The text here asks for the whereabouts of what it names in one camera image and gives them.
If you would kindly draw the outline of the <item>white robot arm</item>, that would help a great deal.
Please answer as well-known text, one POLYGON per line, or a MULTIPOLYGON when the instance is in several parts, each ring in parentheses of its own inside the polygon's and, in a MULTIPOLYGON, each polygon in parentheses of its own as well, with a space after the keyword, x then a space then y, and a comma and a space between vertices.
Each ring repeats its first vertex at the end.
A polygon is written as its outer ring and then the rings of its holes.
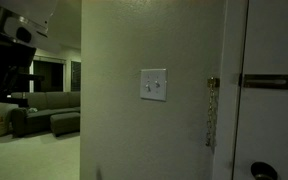
POLYGON ((0 0, 0 33, 30 46, 48 41, 58 0, 0 0))

